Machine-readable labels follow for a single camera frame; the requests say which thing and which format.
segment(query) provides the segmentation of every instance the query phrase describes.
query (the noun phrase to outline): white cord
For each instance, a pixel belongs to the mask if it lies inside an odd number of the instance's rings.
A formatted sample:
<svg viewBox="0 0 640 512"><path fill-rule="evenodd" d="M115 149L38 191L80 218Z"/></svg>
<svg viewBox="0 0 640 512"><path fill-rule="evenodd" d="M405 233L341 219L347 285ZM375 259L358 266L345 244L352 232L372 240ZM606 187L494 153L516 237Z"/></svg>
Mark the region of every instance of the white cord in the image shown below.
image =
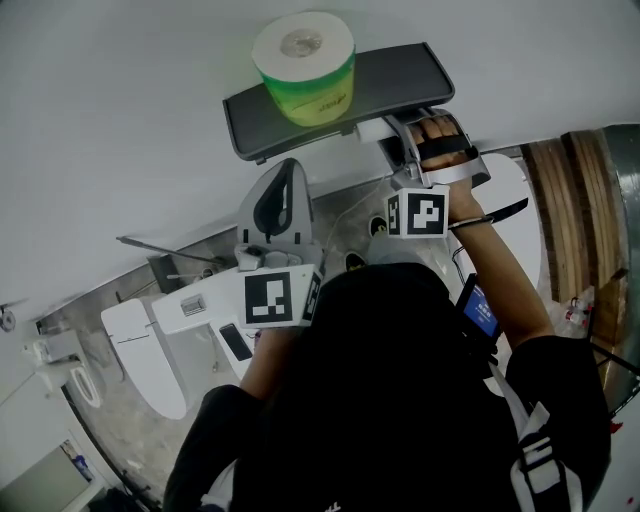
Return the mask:
<svg viewBox="0 0 640 512"><path fill-rule="evenodd" d="M360 206L362 203L364 203L367 199L369 199L371 196L375 195L378 192L378 190L380 189L380 186L382 185L382 183L384 182L384 180L386 178L387 178L387 176L384 175L380 179L380 181L378 182L378 185L376 185L376 188L374 188L372 192L369 192L366 196L364 196L362 199L357 201L353 206L351 206L350 208L347 208L340 215L338 215L338 218L335 220L335 222L333 223L333 226L331 227L331 231L329 231L329 236L327 237L327 243L324 246L324 250L326 252L329 251L329 244L331 243L331 238L333 237L333 232L335 231L336 226L338 225L338 222L340 222L342 220L342 217L344 217L347 213L351 213L358 206Z"/></svg>

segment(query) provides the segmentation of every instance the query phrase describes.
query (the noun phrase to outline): tiled floor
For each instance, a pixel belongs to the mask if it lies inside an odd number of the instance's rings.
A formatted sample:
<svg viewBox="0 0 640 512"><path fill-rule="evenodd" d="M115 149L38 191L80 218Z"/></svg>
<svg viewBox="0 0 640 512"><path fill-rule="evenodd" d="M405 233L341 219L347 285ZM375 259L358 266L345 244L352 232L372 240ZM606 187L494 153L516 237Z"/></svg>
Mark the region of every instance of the tiled floor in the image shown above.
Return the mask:
<svg viewBox="0 0 640 512"><path fill-rule="evenodd" d="M522 159L518 160L517 148L507 150L507 154L516 157L519 164L524 166ZM353 249L362 254L366 253L368 220L372 214L381 211L381 199L390 191L387 182L370 183L314 201L314 234L324 244L338 216L367 194L375 192L345 215L337 225L327 257L327 279L331 279L342 271L342 261L347 250ZM232 261L235 236L235 230L228 231L191 246L185 251L204 257L225 256ZM426 242L417 242L416 248L425 257L429 256ZM207 266L206 263L183 258L173 258L173 261L182 274L197 274ZM452 268L444 277L445 280L452 278L451 286L455 286L458 277ZM163 418L152 410L122 371L100 319L100 313L104 309L117 304L116 292L122 298L127 298L152 283L153 280L148 265L139 268L75 300L48 316L43 320L43 324L52 330L75 329L78 332L85 352L94 364L96 373L101 377L103 406L100 409L90 407L78 394L74 385L68 386L69 393L79 413L116 466L121 470L127 470L129 476L142 487L149 485L150 495L160 499L175 457L193 422L197 407L179 421ZM565 308L551 301L544 241L538 290L558 333L573 337L581 336L580 329L576 329L564 320ZM152 295L158 292L157 285L152 285L139 295ZM194 335L205 339L211 336L206 328L199 329ZM210 376L211 387L237 382L217 340L213 338L212 342L216 347L218 364L217 371L215 373L212 371ZM499 348L501 365L506 365L510 351L505 340L501 340Z"/></svg>

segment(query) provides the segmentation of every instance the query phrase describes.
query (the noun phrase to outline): black shoe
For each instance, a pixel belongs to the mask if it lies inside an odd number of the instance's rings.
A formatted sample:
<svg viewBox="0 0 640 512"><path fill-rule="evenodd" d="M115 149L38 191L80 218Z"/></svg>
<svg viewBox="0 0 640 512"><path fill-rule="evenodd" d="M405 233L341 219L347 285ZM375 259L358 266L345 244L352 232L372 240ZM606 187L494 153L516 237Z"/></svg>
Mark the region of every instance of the black shoe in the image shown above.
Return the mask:
<svg viewBox="0 0 640 512"><path fill-rule="evenodd" d="M371 235L371 238L373 238L378 231L387 231L387 221L380 215L376 215L369 219L369 234Z"/></svg>
<svg viewBox="0 0 640 512"><path fill-rule="evenodd" d="M349 251L344 256L344 266L347 269L347 272L357 270L359 268L365 267L366 265L367 262L365 261L365 259L355 251Z"/></svg>

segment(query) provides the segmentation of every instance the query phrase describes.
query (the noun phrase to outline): shelf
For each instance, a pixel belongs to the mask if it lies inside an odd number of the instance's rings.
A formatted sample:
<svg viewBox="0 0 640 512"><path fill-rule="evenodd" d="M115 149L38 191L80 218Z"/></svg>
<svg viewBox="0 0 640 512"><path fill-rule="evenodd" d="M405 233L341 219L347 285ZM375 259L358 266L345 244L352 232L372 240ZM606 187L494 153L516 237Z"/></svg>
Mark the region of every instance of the shelf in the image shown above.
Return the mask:
<svg viewBox="0 0 640 512"><path fill-rule="evenodd" d="M229 135L243 160L267 159L310 142L349 134L357 123L409 109L446 103L453 83L427 43L358 53L353 102L340 118L303 127L278 110L264 84L223 101Z"/></svg>

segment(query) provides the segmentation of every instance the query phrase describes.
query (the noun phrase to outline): person's right hand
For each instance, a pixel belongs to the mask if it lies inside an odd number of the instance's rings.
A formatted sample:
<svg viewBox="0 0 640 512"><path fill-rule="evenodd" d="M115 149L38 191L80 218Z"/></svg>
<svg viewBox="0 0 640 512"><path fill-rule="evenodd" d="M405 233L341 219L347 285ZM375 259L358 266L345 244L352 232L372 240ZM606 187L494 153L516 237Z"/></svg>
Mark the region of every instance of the person's right hand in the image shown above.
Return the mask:
<svg viewBox="0 0 640 512"><path fill-rule="evenodd" d="M450 135L458 135L456 125L447 116L438 116L431 119L422 119L420 126L411 125L411 134L416 144L427 139L437 139ZM447 153L445 155L428 158L420 162L422 172L435 171L467 162L464 151ZM457 181L449 186L449 219L452 222L482 217L482 207L471 194L471 178Z"/></svg>

